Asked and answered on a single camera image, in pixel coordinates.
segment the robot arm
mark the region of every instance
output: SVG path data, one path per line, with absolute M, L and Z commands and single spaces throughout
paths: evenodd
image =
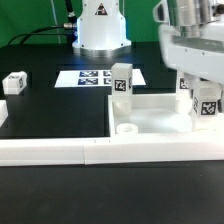
M 224 84 L 223 8 L 215 0 L 163 0 L 154 8 L 167 67 Z
M 219 103 L 224 105 L 224 5 L 221 3 L 162 0 L 154 8 L 155 20 L 162 22 L 159 39 L 163 60 L 167 67 L 178 71 L 177 112 L 186 105 L 179 80 L 185 80 L 188 88 L 193 89 L 190 108 L 193 130 L 216 127 Z

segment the cable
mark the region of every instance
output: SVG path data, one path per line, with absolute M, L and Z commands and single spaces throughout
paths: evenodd
M 23 34 L 20 34 L 20 35 L 17 35 L 15 37 L 13 37 L 7 44 L 7 46 L 9 46 L 15 39 L 19 38 L 19 37 L 22 37 L 22 36 L 29 36 L 29 38 L 31 36 L 57 36 L 57 35 L 60 35 L 60 36 L 66 36 L 65 33 L 23 33 Z
M 32 33 L 40 33 L 40 32 L 43 32 L 43 31 L 59 29 L 59 28 L 64 28 L 64 26 L 63 25 L 56 25 L 56 26 L 49 26 L 49 27 L 44 27 L 44 28 L 40 28 L 40 29 L 37 29 L 37 30 L 33 30 L 30 34 L 27 34 L 26 36 L 23 35 L 25 37 L 19 42 L 19 44 L 24 44 L 24 42 L 32 36 Z
M 51 8 L 52 8 L 52 13 L 53 13 L 53 18 L 54 18 L 54 24 L 58 25 L 58 19 L 57 19 L 57 15 L 56 15 L 54 0 L 51 0 L 50 2 L 51 2 Z M 61 37 L 60 36 L 58 36 L 58 43 L 61 44 Z

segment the white block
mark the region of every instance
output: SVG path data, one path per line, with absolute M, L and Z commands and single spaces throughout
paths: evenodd
M 4 93 L 18 95 L 27 85 L 25 72 L 12 72 L 3 81 Z
M 112 101 L 118 116 L 131 113 L 132 64 L 116 63 L 112 68 Z
M 194 89 L 191 119 L 193 130 L 216 129 L 218 100 L 221 98 L 219 84 L 211 81 L 197 82 Z
M 179 114 L 189 114 L 192 107 L 191 90 L 184 72 L 177 71 L 175 111 Z
M 0 100 L 0 127 L 8 117 L 8 110 L 5 100 Z
M 132 95 L 132 64 L 116 63 L 111 71 L 113 102 L 129 102 Z

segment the white plastic base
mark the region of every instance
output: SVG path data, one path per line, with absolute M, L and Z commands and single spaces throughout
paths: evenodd
M 0 166 L 224 160 L 223 114 L 219 130 L 192 132 L 188 115 L 173 112 L 175 94 L 133 95 L 132 102 L 138 133 L 115 132 L 120 120 L 113 114 L 109 97 L 112 137 L 0 140 Z

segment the black cable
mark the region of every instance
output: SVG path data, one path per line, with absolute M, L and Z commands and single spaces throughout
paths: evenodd
M 17 35 L 15 37 L 13 37 L 7 44 L 7 46 L 9 46 L 15 39 L 19 38 L 19 37 L 22 37 L 22 36 L 27 36 L 29 35 L 29 38 L 31 36 L 57 36 L 57 35 L 60 35 L 60 36 L 66 36 L 65 33 L 23 33 L 23 34 L 20 34 L 20 35 Z
M 68 13 L 73 12 L 71 0 L 65 0 L 65 5 L 66 5 Z
M 68 22 L 69 23 L 77 23 L 77 17 L 73 11 L 71 0 L 65 0 L 66 9 L 68 12 Z
M 40 29 L 37 29 L 37 30 L 33 30 L 30 34 L 27 34 L 20 42 L 19 44 L 24 44 L 25 41 L 27 39 L 29 39 L 31 36 L 32 36 L 32 33 L 40 33 L 40 32 L 43 32 L 43 31 L 48 31 L 48 30 L 53 30 L 53 29 L 60 29 L 60 28 L 64 28 L 63 25 L 56 25 L 56 26 L 49 26 L 49 27 L 44 27 L 44 28 L 40 28 Z

